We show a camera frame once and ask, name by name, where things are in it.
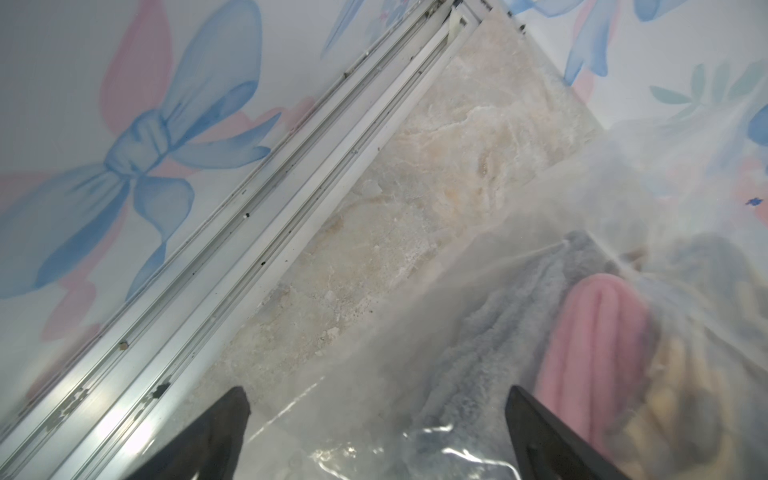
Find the clear plastic vacuum bag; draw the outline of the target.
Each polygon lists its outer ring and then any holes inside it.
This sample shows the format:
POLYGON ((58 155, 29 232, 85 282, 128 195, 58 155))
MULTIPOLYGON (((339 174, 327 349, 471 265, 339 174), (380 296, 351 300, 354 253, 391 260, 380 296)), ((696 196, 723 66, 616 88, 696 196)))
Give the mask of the clear plastic vacuum bag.
POLYGON ((763 479, 767 88, 603 132, 256 418, 239 479, 763 479))

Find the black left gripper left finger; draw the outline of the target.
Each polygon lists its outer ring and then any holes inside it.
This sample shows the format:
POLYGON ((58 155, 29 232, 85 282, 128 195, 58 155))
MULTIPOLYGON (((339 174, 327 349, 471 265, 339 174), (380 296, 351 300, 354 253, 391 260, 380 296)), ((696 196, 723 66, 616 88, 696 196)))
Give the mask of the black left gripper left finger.
POLYGON ((231 388, 128 477, 233 478, 250 413, 250 404, 243 387, 231 388))

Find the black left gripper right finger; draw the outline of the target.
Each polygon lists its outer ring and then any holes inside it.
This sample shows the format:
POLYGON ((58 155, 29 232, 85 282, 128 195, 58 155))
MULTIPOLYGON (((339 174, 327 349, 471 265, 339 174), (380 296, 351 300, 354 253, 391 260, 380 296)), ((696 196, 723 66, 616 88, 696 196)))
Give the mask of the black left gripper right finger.
POLYGON ((522 479, 626 477, 519 385, 509 390, 505 420, 522 479))

